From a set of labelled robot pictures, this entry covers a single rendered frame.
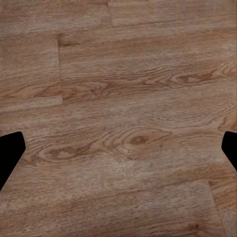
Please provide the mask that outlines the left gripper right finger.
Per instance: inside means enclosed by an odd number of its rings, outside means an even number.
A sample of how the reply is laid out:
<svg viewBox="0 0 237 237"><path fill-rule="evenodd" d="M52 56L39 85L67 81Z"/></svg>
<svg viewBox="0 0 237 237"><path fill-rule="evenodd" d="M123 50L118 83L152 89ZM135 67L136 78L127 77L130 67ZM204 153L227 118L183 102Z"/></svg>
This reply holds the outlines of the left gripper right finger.
<svg viewBox="0 0 237 237"><path fill-rule="evenodd" d="M221 148L237 170L237 133L226 131Z"/></svg>

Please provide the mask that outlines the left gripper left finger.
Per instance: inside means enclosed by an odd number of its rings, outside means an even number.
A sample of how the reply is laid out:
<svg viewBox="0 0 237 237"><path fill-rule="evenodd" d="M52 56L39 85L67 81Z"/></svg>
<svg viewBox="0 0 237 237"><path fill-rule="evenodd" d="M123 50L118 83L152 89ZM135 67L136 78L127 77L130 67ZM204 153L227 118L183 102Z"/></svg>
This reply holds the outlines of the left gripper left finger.
<svg viewBox="0 0 237 237"><path fill-rule="evenodd" d="M26 149L22 132L0 137L0 191Z"/></svg>

